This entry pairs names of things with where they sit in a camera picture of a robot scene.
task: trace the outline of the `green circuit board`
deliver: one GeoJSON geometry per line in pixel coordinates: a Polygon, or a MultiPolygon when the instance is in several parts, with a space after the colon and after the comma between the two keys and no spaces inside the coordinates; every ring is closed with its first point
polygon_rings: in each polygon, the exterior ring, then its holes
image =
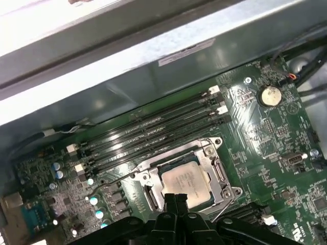
{"type": "MultiPolygon", "coordinates": [[[[285,69],[283,61],[280,61],[279,65],[285,69]]],[[[117,167],[106,168],[94,174],[92,183],[79,178],[75,166],[94,161],[100,167],[106,166],[110,161],[116,163],[119,160],[115,159],[116,155],[110,156],[111,158],[101,157],[101,154],[107,154],[109,151],[106,147],[109,140],[101,135],[119,129],[120,134],[117,137],[127,137],[125,135],[147,127],[147,124],[142,123],[149,120],[149,115],[160,115],[166,113],[165,108],[179,105],[182,109],[170,114],[171,118],[176,117],[177,126],[174,125],[175,119],[165,122],[167,124],[163,129],[160,124],[156,124],[157,128],[152,128],[151,132],[143,131],[142,137],[138,139],[141,141],[144,135],[160,136],[160,133],[167,130],[174,132],[174,140],[169,141],[168,145],[161,145],[160,151],[164,151],[194,139],[222,137],[223,143],[218,149],[218,155],[231,185],[243,190],[242,196],[229,210],[250,202],[268,205],[271,214],[278,221],[276,227],[281,235],[304,244],[325,244],[320,243],[321,239],[315,233],[315,227],[320,225],[320,228],[324,228],[327,225],[326,171],[318,164],[323,160],[322,151],[297,90],[293,84],[279,88],[282,101],[277,106],[265,107],[258,103],[258,92],[262,87],[277,84],[282,79],[283,76],[269,67],[262,67],[260,61],[254,61],[79,132],[20,159],[16,172],[22,184],[22,212],[28,227],[32,226],[31,235],[36,236],[42,229],[51,230],[54,216],[61,213],[67,216],[62,222],[66,233],[65,243],[100,229],[103,220],[107,221],[106,225],[110,225],[125,216],[134,215],[146,221],[151,210],[143,188],[129,178],[100,189],[98,194],[103,198],[95,206],[90,205],[85,197],[97,186],[129,174],[140,161],[155,154],[157,148],[154,145],[159,141],[153,143],[153,151],[148,150],[142,156],[138,151],[148,145],[132,149],[128,152],[129,156],[138,157],[127,159],[123,156],[117,167]],[[211,119],[203,116],[207,115],[203,114],[203,111],[210,111],[213,100],[216,101],[217,98],[210,99],[205,107],[196,102],[183,105],[183,109],[181,103],[215,85],[219,86],[223,97],[220,102],[226,105],[230,117],[212,125],[211,119]],[[199,113],[188,116],[181,125],[177,114],[187,116],[192,111],[199,113]],[[124,130],[123,126],[131,123],[142,127],[134,127],[134,131],[124,130]],[[84,154],[72,155],[67,152],[67,146],[72,145],[84,149],[84,154]],[[297,152],[304,153],[307,157],[303,158],[300,165],[286,164],[284,156],[297,152]],[[63,179],[58,179],[56,171],[52,169],[54,162],[61,164],[63,179]],[[51,198],[56,199],[56,208],[51,208],[47,202],[51,198]],[[42,205],[48,214],[43,215],[39,221],[32,220],[26,211],[26,204],[30,210],[35,207],[35,202],[38,209],[39,205],[42,205]],[[102,219],[98,219],[95,217],[95,211],[101,207],[105,208],[106,212],[102,219]],[[83,234],[73,237],[71,229],[76,222],[83,224],[83,234]]]]}

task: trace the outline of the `white label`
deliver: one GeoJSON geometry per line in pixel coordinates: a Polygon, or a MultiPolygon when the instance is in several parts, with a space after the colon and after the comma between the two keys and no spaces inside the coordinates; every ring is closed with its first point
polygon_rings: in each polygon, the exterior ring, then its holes
{"type": "Polygon", "coordinates": [[[187,55],[190,55],[190,54],[193,54],[193,53],[198,52],[200,50],[203,50],[203,49],[205,49],[207,47],[212,46],[214,44],[215,40],[216,39],[213,38],[213,39],[209,39],[207,41],[204,41],[202,43],[195,44],[195,45],[193,45],[191,47],[187,47],[187,48],[185,48],[185,49],[183,49],[183,50],[181,50],[181,51],[179,51],[179,52],[177,52],[177,53],[175,53],[173,55],[169,55],[169,56],[159,60],[158,64],[159,64],[159,66],[167,65],[170,62],[173,62],[173,61],[178,60],[180,58],[183,58],[183,57],[185,57],[187,55]]]}

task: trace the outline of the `chip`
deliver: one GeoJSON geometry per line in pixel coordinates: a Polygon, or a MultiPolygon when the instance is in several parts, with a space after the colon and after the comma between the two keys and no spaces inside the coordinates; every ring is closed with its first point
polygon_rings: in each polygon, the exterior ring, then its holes
{"type": "Polygon", "coordinates": [[[319,198],[317,200],[314,200],[313,203],[318,211],[327,208],[326,198],[319,198]]]}
{"type": "Polygon", "coordinates": [[[71,203],[71,200],[69,198],[64,198],[63,203],[65,205],[69,205],[71,203]]]}
{"type": "Polygon", "coordinates": [[[84,213],[85,217],[86,218],[89,218],[89,217],[92,217],[93,216],[93,212],[92,210],[87,210],[85,213],[84,213]]]}
{"type": "Polygon", "coordinates": [[[209,179],[204,175],[196,161],[192,161],[164,172],[161,175],[164,185],[162,194],[185,193],[188,195],[189,208],[196,207],[210,200],[209,179]]]}

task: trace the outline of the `black memory slot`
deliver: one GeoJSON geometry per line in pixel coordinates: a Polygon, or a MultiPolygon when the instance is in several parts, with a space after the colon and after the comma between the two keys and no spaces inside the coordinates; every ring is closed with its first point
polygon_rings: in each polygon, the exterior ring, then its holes
{"type": "Polygon", "coordinates": [[[208,112],[194,115],[192,117],[192,121],[183,121],[181,118],[180,120],[182,123],[173,124],[173,127],[170,128],[169,131],[163,130],[163,131],[157,132],[156,134],[151,134],[151,135],[145,136],[143,138],[140,138],[137,141],[130,142],[129,144],[125,145],[123,148],[121,148],[119,150],[113,150],[110,152],[106,152],[105,154],[101,154],[101,152],[99,152],[98,154],[100,155],[100,157],[95,158],[95,160],[100,160],[103,158],[111,158],[117,154],[120,154],[120,153],[123,153],[126,151],[130,151],[131,149],[139,146],[142,143],[150,143],[151,141],[158,140],[162,137],[167,137],[169,134],[173,133],[174,131],[177,131],[177,130],[179,131],[181,127],[185,127],[190,124],[196,123],[197,121],[205,119],[206,117],[208,117],[208,112]]]}
{"type": "Polygon", "coordinates": [[[91,141],[89,141],[87,143],[92,143],[92,142],[98,141],[100,139],[110,137],[112,135],[115,135],[115,134],[119,133],[119,131],[120,132],[121,131],[127,131],[129,128],[137,127],[137,125],[140,124],[140,120],[148,120],[148,119],[151,119],[151,118],[155,118],[157,116],[161,116],[164,113],[173,113],[174,111],[180,110],[185,106],[189,106],[190,104],[192,104],[194,102],[199,102],[200,99],[205,99],[205,97],[202,96],[203,93],[205,93],[205,92],[201,92],[201,93],[199,93],[199,94],[197,94],[197,95],[195,95],[193,97],[188,98],[187,100],[183,100],[183,101],[181,101],[179,103],[175,103],[175,104],[173,104],[171,106],[168,106],[168,107],[166,107],[164,109],[161,109],[159,111],[156,111],[156,112],[148,114],[148,115],[145,115],[144,117],[140,117],[138,120],[131,121],[128,124],[122,125],[120,127],[112,129],[112,130],[109,130],[108,132],[94,138],[93,140],[91,140],[91,141]]]}
{"type": "Polygon", "coordinates": [[[185,117],[196,116],[201,111],[203,111],[203,109],[205,109],[205,107],[200,106],[200,107],[197,107],[197,108],[193,108],[191,111],[185,111],[182,114],[177,114],[177,115],[174,115],[174,116],[169,117],[169,118],[164,118],[163,120],[157,121],[154,124],[149,125],[148,127],[144,127],[144,128],[142,128],[141,130],[139,130],[137,132],[129,133],[129,134],[126,134],[126,135],[124,135],[124,136],[122,136],[122,137],[120,137],[118,139],[112,140],[112,141],[110,141],[108,143],[101,144],[101,145],[91,149],[91,151],[92,152],[100,152],[101,150],[105,150],[106,148],[112,147],[115,144],[120,144],[120,143],[126,142],[128,140],[132,140],[133,138],[137,138],[139,136],[142,136],[142,135],[146,134],[147,132],[154,130],[155,128],[166,127],[166,125],[164,125],[166,123],[172,124],[172,123],[175,123],[178,120],[183,120],[183,118],[185,118],[185,117]]]}
{"type": "Polygon", "coordinates": [[[89,171],[89,173],[91,173],[92,175],[96,175],[99,172],[106,171],[111,168],[117,167],[125,162],[139,159],[142,155],[145,155],[146,153],[153,152],[153,153],[157,153],[157,155],[159,155],[159,154],[161,154],[160,150],[162,148],[165,148],[165,150],[166,150],[167,147],[171,147],[170,146],[171,143],[173,143],[179,139],[183,139],[185,137],[191,137],[192,135],[195,135],[195,134],[199,135],[201,133],[206,132],[209,127],[219,126],[221,124],[230,122],[230,120],[231,120],[231,118],[229,115],[224,116],[224,117],[219,117],[219,118],[212,118],[208,123],[201,124],[200,126],[194,127],[192,130],[188,131],[188,133],[186,133],[186,134],[178,135],[178,137],[176,137],[176,138],[169,138],[169,140],[167,140],[167,141],[165,140],[165,141],[158,142],[157,144],[152,145],[151,148],[149,148],[149,149],[143,149],[141,152],[135,152],[135,153],[132,153],[125,157],[111,161],[109,166],[107,166],[109,164],[109,163],[107,163],[107,164],[105,164],[105,167],[103,167],[103,168],[98,167],[95,169],[91,169],[89,171]]]}

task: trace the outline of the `blue capacitor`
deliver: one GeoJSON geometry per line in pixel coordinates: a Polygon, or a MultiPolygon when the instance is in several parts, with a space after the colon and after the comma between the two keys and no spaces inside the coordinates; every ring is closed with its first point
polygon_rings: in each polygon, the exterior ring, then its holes
{"type": "Polygon", "coordinates": [[[102,219],[103,216],[104,216],[104,214],[105,214],[105,212],[106,212],[106,209],[105,209],[104,207],[99,208],[99,209],[96,211],[96,217],[97,217],[98,219],[102,219]]]}
{"type": "Polygon", "coordinates": [[[56,175],[56,178],[57,179],[62,179],[63,178],[63,171],[60,171],[60,170],[59,171],[56,171],[56,174],[55,175],[56,175]]]}
{"type": "Polygon", "coordinates": [[[60,168],[61,168],[61,165],[59,162],[54,162],[52,165],[51,165],[51,168],[54,170],[54,171],[58,171],[60,168]]]}
{"type": "Polygon", "coordinates": [[[102,222],[100,228],[101,228],[101,229],[102,229],[102,228],[105,228],[105,227],[109,226],[110,223],[111,223],[110,220],[105,219],[105,220],[102,222]]]}
{"type": "Polygon", "coordinates": [[[100,196],[98,194],[95,194],[93,197],[90,198],[91,205],[96,205],[100,200],[100,196]]]}
{"type": "Polygon", "coordinates": [[[97,217],[98,219],[102,219],[103,216],[104,216],[104,213],[103,213],[101,210],[98,210],[98,211],[96,212],[96,217],[97,217]]]}

